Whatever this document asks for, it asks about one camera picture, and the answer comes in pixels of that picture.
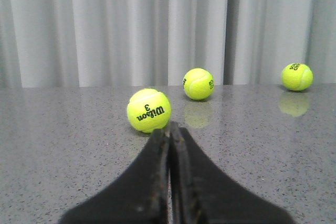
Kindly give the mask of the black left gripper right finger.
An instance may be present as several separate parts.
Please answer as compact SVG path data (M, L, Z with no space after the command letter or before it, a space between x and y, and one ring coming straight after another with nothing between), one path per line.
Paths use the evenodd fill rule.
M169 135L174 223L294 223L220 170L186 128L171 122Z

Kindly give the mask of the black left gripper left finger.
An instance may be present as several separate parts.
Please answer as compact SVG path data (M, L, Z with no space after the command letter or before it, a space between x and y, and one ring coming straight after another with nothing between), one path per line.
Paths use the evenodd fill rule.
M123 174L68 210L60 223L167 223L169 139L154 130Z

